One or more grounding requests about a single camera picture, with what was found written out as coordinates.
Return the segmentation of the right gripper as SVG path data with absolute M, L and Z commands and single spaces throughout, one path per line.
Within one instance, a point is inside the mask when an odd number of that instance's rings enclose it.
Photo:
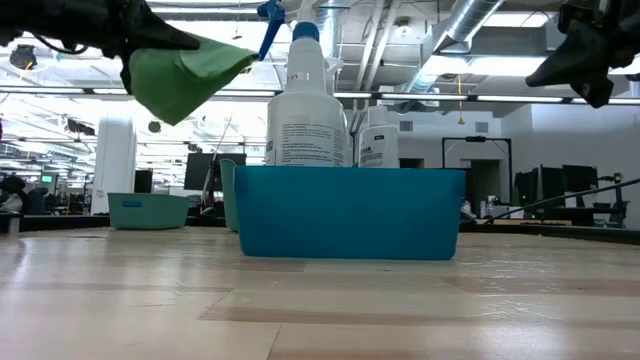
M 639 0 L 567 0 L 558 30 L 565 40 L 526 84 L 569 84 L 593 108 L 607 105 L 614 86 L 609 68 L 626 67 L 639 53 Z

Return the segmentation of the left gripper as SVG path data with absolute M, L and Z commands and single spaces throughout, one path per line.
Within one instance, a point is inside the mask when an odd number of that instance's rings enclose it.
M 136 48 L 198 50 L 200 41 L 158 17 L 146 2 L 119 0 L 1 0 L 1 46 L 21 37 L 53 38 L 63 44 L 62 52 L 78 53 L 77 45 L 101 49 L 114 58 L 127 39 Z M 120 77 L 131 94 L 129 68 L 132 52 L 120 55 Z

